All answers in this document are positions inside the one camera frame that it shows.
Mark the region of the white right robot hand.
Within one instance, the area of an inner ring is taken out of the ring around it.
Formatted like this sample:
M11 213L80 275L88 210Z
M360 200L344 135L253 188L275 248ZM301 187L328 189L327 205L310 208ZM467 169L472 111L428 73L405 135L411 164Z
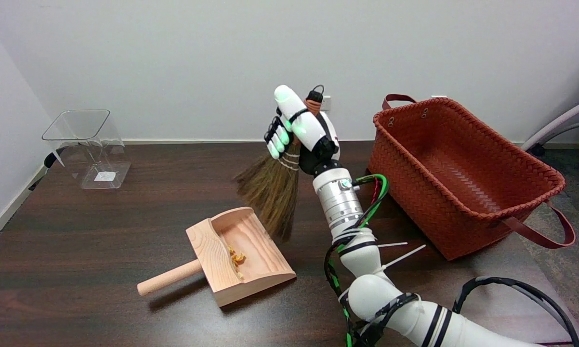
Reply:
M336 130L322 110L323 91L323 85L317 85L302 100L289 86L277 86L276 116L264 135L274 160L311 176L340 167Z

